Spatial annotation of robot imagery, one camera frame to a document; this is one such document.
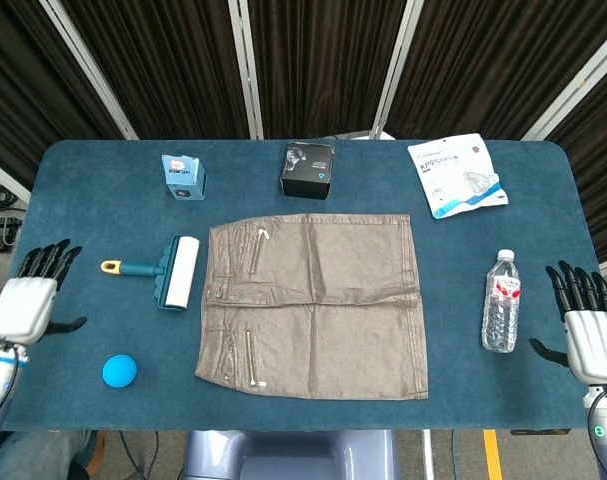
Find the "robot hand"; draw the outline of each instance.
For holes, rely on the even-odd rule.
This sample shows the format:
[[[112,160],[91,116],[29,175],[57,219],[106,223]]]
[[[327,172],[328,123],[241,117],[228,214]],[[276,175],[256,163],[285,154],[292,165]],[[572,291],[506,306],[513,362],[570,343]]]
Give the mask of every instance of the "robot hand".
[[[530,344],[543,358],[570,367],[587,385],[607,385],[607,283],[593,272],[559,262],[565,279],[546,267],[552,280],[556,303],[565,323],[567,354],[546,348],[539,340]]]
[[[65,252],[65,239],[29,252],[16,275],[7,281],[0,296],[0,342],[34,345],[43,335],[70,333],[81,328],[87,319],[70,324],[50,322],[56,292],[82,247]]]
[[[565,280],[546,267],[552,280],[556,304],[565,324],[567,354],[546,348],[539,340],[530,344],[543,358],[569,367],[574,376],[589,385],[583,406],[600,478],[607,480],[607,283],[594,272],[559,262]]]

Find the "lint roller handle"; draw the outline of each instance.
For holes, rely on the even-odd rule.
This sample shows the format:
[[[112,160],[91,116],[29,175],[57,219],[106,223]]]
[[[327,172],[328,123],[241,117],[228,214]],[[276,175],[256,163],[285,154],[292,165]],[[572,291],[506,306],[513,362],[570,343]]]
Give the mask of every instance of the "lint roller handle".
[[[158,265],[146,263],[126,263],[120,260],[106,260],[101,263],[101,270],[112,275],[139,275],[143,277],[154,277],[163,275],[165,269]]]

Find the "water bottle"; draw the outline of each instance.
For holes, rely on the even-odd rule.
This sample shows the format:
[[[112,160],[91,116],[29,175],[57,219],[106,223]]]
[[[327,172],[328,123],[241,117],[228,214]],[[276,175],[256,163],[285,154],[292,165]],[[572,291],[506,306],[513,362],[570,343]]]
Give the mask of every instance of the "water bottle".
[[[516,344],[521,282],[514,252],[500,250],[498,261],[487,274],[481,339],[488,350],[510,353]]]

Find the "product box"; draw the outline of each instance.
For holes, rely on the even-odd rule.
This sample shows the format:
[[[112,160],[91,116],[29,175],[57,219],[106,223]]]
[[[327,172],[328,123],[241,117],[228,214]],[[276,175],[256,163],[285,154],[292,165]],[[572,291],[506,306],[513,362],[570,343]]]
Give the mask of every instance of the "product box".
[[[162,155],[165,183],[177,200],[205,199],[207,176],[198,158]]]
[[[283,193],[290,197],[327,198],[333,162],[332,145],[288,143],[281,173]]]

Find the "blue table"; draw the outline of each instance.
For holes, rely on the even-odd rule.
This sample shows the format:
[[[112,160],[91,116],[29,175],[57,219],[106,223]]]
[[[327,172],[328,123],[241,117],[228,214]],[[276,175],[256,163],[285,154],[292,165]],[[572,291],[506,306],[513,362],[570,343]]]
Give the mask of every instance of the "blue table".
[[[25,253],[62,238],[83,246],[53,319],[89,320],[45,338],[7,421],[9,428],[261,429],[552,428],[585,424],[585,388],[545,362],[527,339],[564,349],[544,267],[564,258],[597,269],[567,157],[546,142],[489,141],[506,207],[434,220],[407,153],[411,141],[336,141],[330,196],[285,197],[284,141],[63,141],[41,164],[14,270]],[[174,200],[161,155],[199,157],[202,202]],[[207,232],[233,220],[299,212],[408,213],[425,308],[429,399],[312,401],[252,396],[194,376]],[[149,278],[103,274],[105,259],[156,262],[174,234],[202,240],[186,312],[156,307]],[[523,282],[519,340],[499,355],[480,344],[485,275],[501,248]],[[101,368],[127,353],[139,374],[107,387]]]

